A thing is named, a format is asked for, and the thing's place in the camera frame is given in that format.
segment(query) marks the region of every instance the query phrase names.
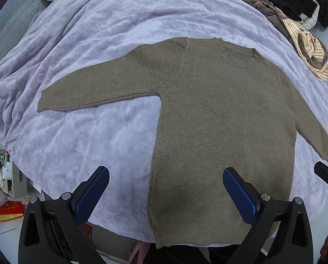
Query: bed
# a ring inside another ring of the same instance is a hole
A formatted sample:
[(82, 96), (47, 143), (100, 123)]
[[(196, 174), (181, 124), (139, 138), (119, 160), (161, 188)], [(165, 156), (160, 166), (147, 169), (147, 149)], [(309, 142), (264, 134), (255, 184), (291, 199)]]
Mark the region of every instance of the bed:
[[(146, 242), (155, 241), (146, 206), (160, 98), (66, 113), (37, 113), (37, 103), (41, 90), (68, 73), (174, 37), (218, 37), (256, 48), (288, 75), (328, 133), (327, 85), (241, 0), (56, 0), (0, 55), (0, 136), (20, 170), (57, 198), (106, 165), (111, 182), (90, 221)], [(304, 199), (311, 224), (327, 196), (313, 173), (319, 160), (297, 134), (290, 199)]]

